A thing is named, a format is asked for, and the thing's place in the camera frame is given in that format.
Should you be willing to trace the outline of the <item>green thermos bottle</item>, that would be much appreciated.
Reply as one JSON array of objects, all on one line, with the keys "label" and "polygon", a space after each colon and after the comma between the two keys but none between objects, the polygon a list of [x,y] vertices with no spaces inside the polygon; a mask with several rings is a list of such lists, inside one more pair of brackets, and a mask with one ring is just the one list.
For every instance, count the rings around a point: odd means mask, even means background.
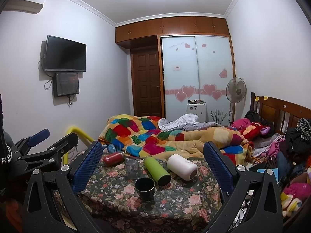
[{"label": "green thermos bottle", "polygon": [[156,181],[158,186],[166,186],[171,181],[171,175],[162,167],[162,165],[153,157],[144,158],[144,165]]}]

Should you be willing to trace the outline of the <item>colourful patchwork quilt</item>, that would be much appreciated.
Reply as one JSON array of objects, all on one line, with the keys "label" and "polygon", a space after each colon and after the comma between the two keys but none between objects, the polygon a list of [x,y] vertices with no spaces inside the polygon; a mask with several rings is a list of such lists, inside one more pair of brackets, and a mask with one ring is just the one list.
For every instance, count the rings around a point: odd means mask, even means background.
[{"label": "colourful patchwork quilt", "polygon": [[112,116],[98,141],[105,145],[112,144],[117,151],[139,158],[152,156],[168,160],[173,154],[184,158],[202,158],[207,142],[213,142],[235,165],[243,164],[251,158],[252,143],[237,130],[208,127],[193,131],[162,131],[158,126],[159,120],[160,117],[156,116]]}]

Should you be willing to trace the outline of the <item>red thermos bottle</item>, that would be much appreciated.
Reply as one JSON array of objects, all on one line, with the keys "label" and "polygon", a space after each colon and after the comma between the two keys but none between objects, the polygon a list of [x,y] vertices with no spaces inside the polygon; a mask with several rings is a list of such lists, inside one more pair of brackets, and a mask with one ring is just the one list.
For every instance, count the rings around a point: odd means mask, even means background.
[{"label": "red thermos bottle", "polygon": [[112,167],[117,163],[124,161],[124,153],[123,152],[115,152],[109,155],[105,155],[103,158],[103,163],[107,167]]}]

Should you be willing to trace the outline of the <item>grey white crumpled sheet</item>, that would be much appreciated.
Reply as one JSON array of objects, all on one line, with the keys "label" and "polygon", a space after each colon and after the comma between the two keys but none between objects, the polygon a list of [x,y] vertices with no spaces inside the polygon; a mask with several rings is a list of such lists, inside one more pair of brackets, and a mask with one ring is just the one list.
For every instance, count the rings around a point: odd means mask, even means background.
[{"label": "grey white crumpled sheet", "polygon": [[215,122],[199,122],[198,118],[196,114],[184,114],[176,120],[162,118],[158,121],[158,127],[162,131],[194,131],[206,130],[210,127],[223,127]]}]

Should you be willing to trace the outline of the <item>floral tablecloth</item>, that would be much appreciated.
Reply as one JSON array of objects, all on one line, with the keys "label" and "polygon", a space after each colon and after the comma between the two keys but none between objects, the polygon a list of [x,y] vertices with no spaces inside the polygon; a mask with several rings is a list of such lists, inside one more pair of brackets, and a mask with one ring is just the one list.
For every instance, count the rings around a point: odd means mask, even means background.
[{"label": "floral tablecloth", "polygon": [[104,221],[113,232],[202,232],[222,202],[206,160],[189,160],[198,166],[195,178],[185,182],[170,171],[170,183],[156,186],[150,201],[137,193],[125,163],[106,167],[100,161],[78,198],[94,220]]}]

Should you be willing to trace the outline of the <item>white thermos bottle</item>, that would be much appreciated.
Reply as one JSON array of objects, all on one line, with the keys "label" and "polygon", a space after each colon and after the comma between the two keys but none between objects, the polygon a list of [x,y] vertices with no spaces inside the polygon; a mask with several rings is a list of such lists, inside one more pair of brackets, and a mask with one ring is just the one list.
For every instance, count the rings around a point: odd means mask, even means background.
[{"label": "white thermos bottle", "polygon": [[192,180],[198,171],[198,166],[178,154],[171,155],[167,160],[167,168],[185,181]]}]

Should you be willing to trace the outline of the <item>dark green cup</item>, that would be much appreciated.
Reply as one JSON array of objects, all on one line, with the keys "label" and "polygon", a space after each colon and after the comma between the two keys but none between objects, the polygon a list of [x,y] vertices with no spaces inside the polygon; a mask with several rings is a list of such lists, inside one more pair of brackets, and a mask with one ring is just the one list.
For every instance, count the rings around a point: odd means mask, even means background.
[{"label": "dark green cup", "polygon": [[154,199],[155,181],[149,177],[142,177],[136,180],[135,189],[140,198],[146,201]]}]

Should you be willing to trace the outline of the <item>small wall-mounted black monitor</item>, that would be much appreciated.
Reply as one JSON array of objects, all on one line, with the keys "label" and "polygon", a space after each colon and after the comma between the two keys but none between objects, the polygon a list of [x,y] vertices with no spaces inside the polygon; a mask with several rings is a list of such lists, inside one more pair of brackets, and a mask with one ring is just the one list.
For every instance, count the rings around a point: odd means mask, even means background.
[{"label": "small wall-mounted black monitor", "polygon": [[78,73],[55,73],[52,83],[54,97],[79,94]]}]

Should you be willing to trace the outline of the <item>yellow padded bed rail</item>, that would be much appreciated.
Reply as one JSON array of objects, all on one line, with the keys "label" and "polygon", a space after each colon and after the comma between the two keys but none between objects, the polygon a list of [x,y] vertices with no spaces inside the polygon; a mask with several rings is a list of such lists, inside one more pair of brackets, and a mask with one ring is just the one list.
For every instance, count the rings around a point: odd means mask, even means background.
[{"label": "yellow padded bed rail", "polygon": [[78,145],[79,140],[82,141],[87,147],[95,141],[94,138],[76,126],[71,126],[66,133],[69,135],[70,141],[73,141],[73,147]]}]

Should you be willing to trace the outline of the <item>white air conditioner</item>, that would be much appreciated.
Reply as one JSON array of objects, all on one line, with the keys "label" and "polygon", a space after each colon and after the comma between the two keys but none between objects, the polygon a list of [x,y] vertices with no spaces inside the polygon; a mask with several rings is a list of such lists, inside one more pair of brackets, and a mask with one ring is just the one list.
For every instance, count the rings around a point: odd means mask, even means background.
[{"label": "white air conditioner", "polygon": [[38,14],[45,2],[46,0],[9,0],[3,10]]}]

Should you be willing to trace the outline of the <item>wall-mounted black television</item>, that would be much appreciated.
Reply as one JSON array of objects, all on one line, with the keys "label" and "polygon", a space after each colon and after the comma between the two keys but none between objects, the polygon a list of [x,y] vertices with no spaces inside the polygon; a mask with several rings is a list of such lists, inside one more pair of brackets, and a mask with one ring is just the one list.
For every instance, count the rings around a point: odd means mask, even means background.
[{"label": "wall-mounted black television", "polygon": [[86,44],[48,35],[43,60],[46,72],[86,72]]}]

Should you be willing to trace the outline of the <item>standing electric fan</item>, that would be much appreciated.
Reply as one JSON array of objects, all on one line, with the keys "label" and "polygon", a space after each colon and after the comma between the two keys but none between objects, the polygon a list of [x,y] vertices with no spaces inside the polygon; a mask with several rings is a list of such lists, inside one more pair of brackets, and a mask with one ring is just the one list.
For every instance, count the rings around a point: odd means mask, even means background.
[{"label": "standing electric fan", "polygon": [[246,92],[246,83],[242,78],[234,77],[228,82],[226,87],[226,97],[230,102],[229,124],[231,124],[235,118],[236,104],[246,97]]}]

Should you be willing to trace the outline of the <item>wooden headboard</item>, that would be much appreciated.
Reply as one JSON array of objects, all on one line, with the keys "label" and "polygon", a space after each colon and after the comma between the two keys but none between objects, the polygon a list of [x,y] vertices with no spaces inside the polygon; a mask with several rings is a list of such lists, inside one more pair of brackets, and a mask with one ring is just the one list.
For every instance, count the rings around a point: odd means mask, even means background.
[{"label": "wooden headboard", "polygon": [[274,124],[275,132],[286,133],[288,128],[296,127],[300,118],[310,119],[309,108],[268,96],[251,93],[250,108]]}]

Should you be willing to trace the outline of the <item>frosted sliding wardrobe with hearts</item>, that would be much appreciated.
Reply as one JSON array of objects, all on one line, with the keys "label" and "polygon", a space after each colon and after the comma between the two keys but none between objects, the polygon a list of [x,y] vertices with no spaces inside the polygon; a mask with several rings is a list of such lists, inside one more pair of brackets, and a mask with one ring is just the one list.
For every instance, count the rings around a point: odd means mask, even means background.
[{"label": "frosted sliding wardrobe with hearts", "polygon": [[187,113],[187,103],[207,104],[207,121],[229,125],[226,87],[233,79],[229,37],[181,35],[161,38],[166,118]]}]

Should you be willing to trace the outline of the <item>small white cabinet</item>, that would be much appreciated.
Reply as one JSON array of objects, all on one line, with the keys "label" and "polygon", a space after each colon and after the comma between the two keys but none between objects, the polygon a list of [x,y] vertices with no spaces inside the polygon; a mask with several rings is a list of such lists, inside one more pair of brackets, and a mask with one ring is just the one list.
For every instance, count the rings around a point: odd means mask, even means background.
[{"label": "small white cabinet", "polygon": [[188,114],[195,114],[198,116],[198,122],[206,122],[207,121],[207,104],[205,102],[192,104],[187,103],[187,113]]}]

